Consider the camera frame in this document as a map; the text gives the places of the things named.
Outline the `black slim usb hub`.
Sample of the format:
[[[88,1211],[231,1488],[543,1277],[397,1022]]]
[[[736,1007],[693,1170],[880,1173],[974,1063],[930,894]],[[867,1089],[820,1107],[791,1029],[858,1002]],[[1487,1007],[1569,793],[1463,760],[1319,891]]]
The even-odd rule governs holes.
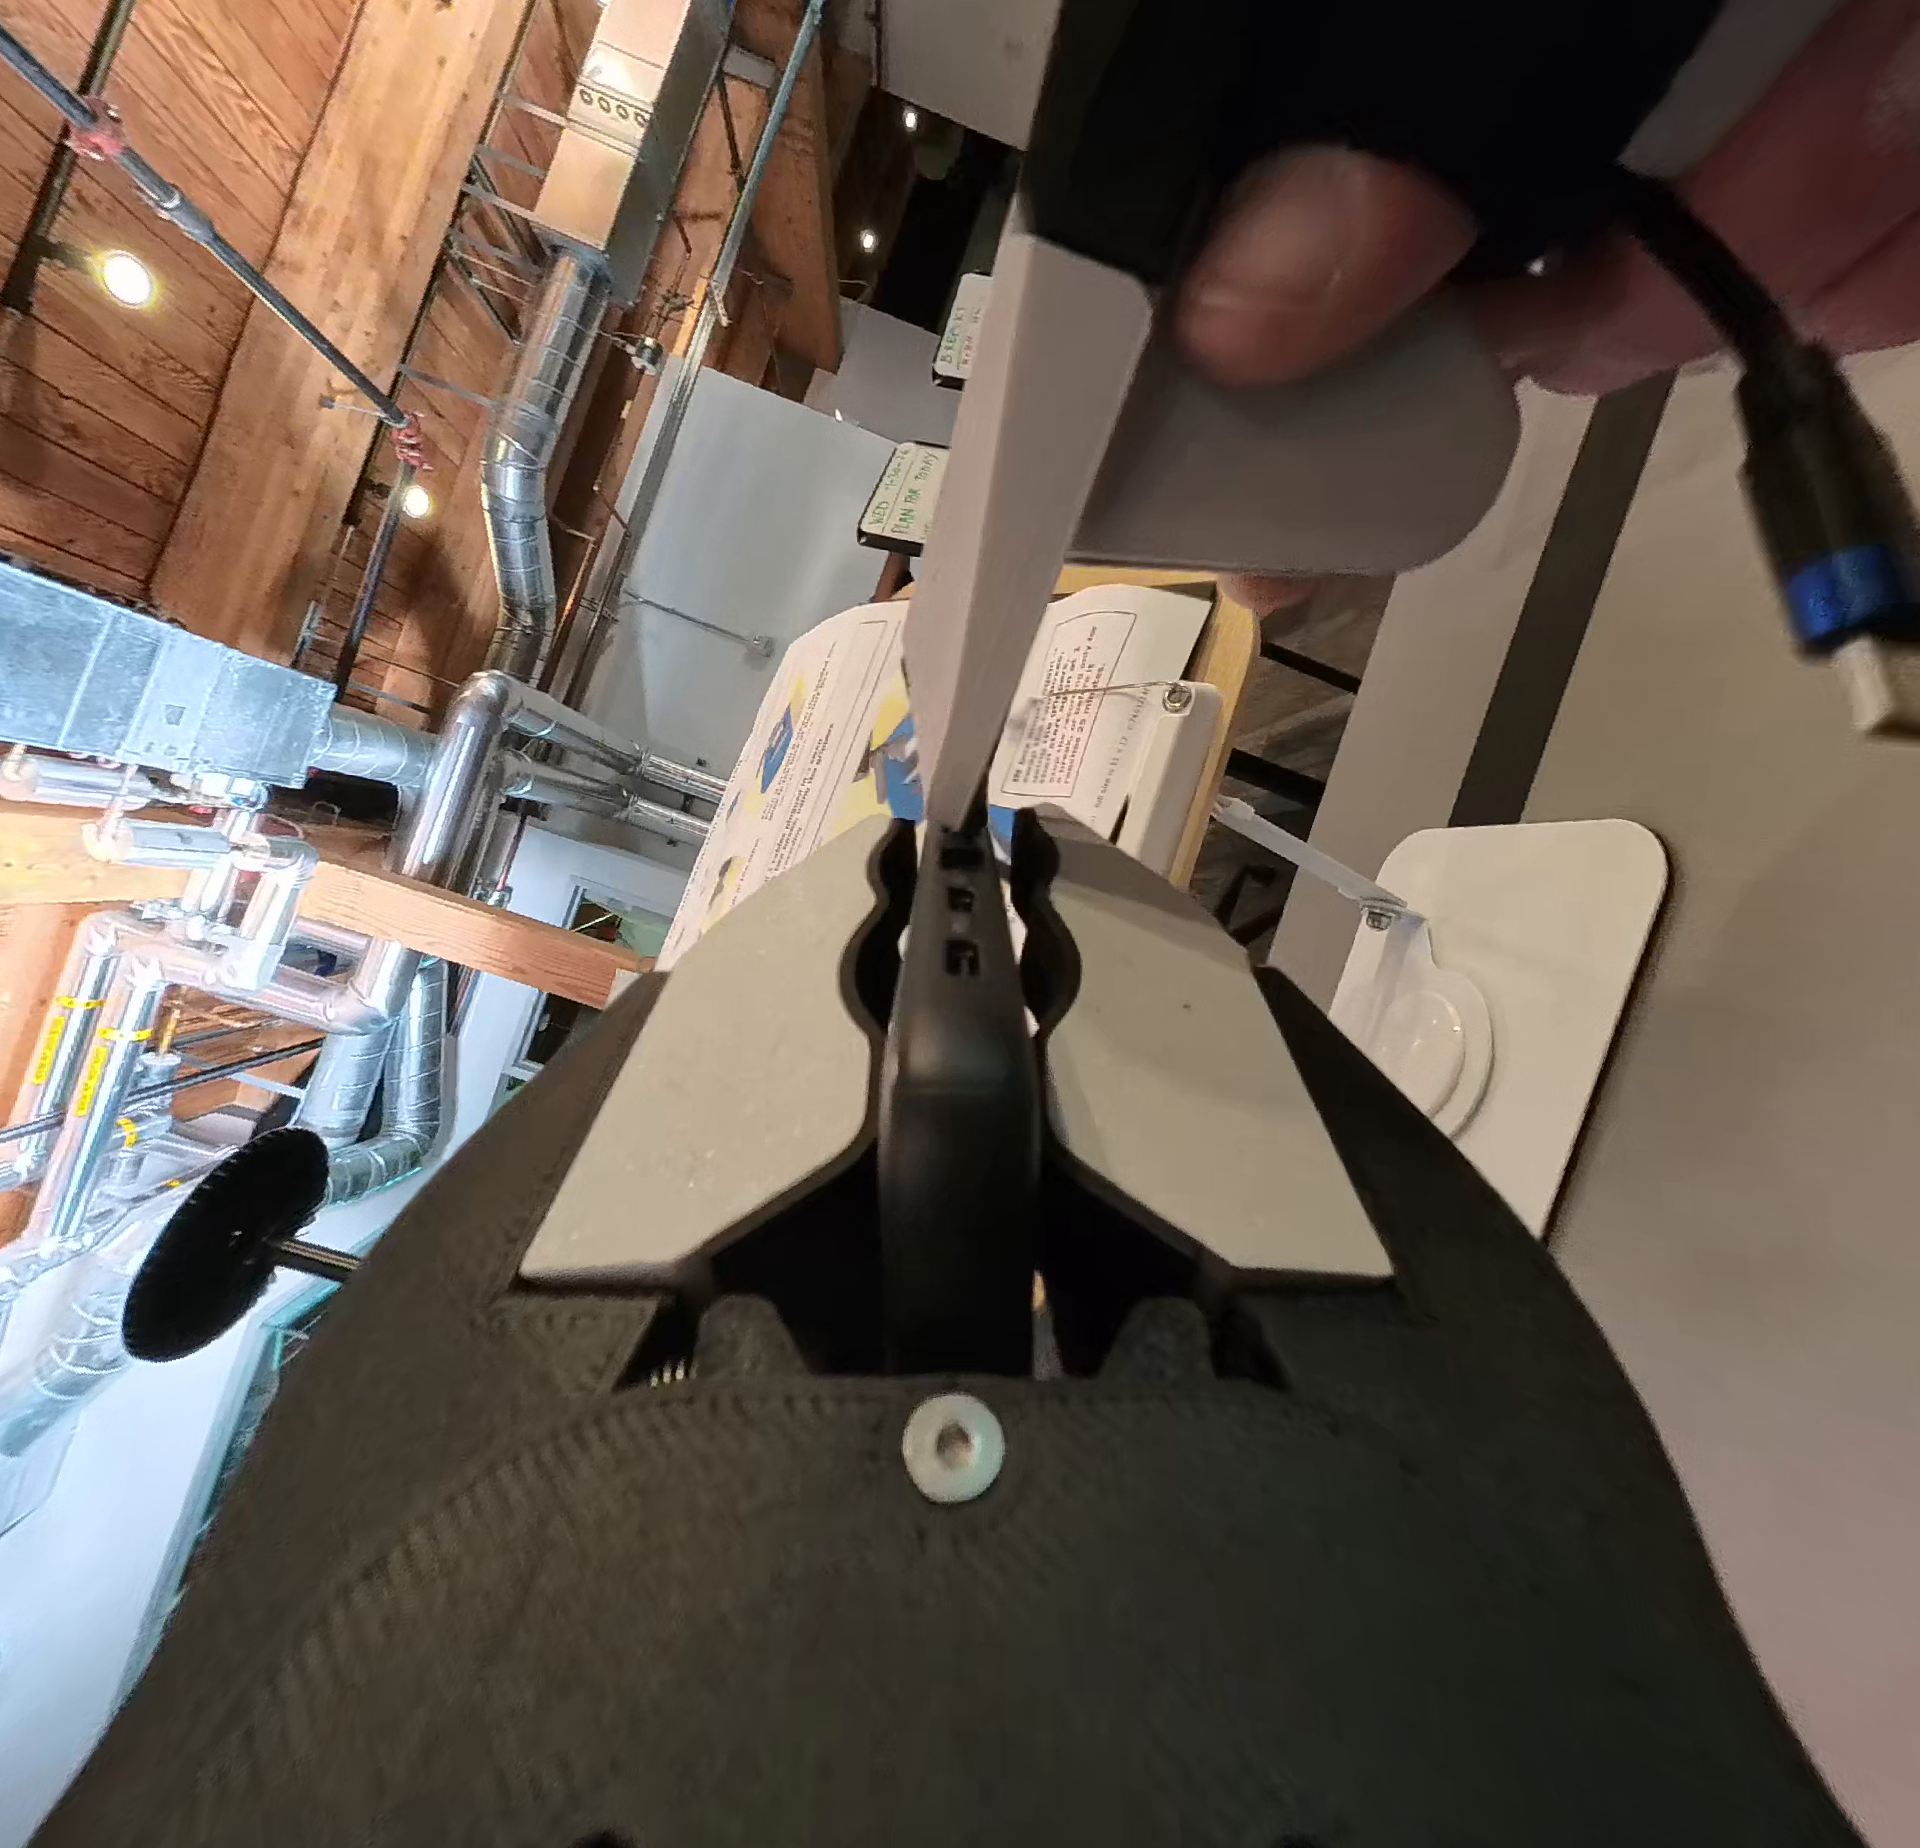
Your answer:
[[[876,1127],[886,1366],[1027,1378],[1042,1100],[984,800],[923,833]]]

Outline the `handwritten whiteboard sign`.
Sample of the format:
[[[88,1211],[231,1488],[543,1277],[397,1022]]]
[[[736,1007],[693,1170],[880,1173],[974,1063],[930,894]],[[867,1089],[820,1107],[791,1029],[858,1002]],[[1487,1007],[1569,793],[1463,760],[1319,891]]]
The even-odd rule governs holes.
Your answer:
[[[938,389],[958,391],[969,383],[992,289],[993,278],[988,274],[962,274],[958,278],[929,370]]]
[[[950,450],[902,440],[857,516],[857,544],[883,554],[919,557],[938,513]]]

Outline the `person's right hand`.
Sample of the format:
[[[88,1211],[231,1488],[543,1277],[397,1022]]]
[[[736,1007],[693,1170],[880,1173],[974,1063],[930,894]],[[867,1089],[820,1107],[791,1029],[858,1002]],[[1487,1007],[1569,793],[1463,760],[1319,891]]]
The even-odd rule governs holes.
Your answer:
[[[1834,354],[1916,344],[1918,0],[1750,0],[1720,77],[1684,102],[1684,202]],[[1176,303],[1185,355],[1222,384],[1322,371],[1415,310],[1477,227],[1407,166],[1296,151],[1225,200]],[[1720,347],[1699,306],[1628,244],[1492,281],[1475,317],[1500,366],[1559,397],[1607,397]]]

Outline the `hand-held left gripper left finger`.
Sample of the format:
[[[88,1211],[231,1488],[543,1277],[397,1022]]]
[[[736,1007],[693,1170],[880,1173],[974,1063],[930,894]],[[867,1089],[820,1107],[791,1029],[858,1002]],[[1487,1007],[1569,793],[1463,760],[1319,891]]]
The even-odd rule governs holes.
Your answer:
[[[769,1302],[804,1356],[880,1356],[875,1082],[858,949],[899,824],[864,821],[752,891],[660,979],[526,1245],[526,1297]]]

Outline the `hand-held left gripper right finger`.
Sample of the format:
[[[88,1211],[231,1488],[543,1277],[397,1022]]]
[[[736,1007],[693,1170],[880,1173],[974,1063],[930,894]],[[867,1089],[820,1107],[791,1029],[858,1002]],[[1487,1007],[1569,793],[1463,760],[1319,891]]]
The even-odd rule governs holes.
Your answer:
[[[1042,1077],[1039,1277],[1068,1365],[1146,1302],[1211,1337],[1272,1288],[1388,1285],[1391,1260],[1248,956],[1185,891],[1068,813],[1011,845]]]

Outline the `printed instruction sheet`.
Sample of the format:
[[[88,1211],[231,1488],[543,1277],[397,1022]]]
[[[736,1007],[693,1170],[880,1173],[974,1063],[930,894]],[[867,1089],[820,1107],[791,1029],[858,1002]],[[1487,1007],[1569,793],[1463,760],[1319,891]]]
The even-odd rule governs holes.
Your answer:
[[[1189,681],[1212,616],[1197,583],[1053,600],[988,767],[1007,854],[1017,809],[1055,808],[1169,877],[1223,695]],[[724,786],[666,940],[668,970],[715,922],[825,842],[923,816],[907,689],[907,602],[841,613],[786,654]]]

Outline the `white document stand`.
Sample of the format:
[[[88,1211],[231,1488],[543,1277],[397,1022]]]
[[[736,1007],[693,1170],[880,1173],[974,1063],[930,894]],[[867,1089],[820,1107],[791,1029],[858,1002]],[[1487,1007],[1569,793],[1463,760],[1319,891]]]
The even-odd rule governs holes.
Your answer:
[[[1241,800],[1212,821],[1351,901],[1332,1025],[1547,1238],[1667,901],[1660,838],[1623,819],[1431,827],[1363,877]]]

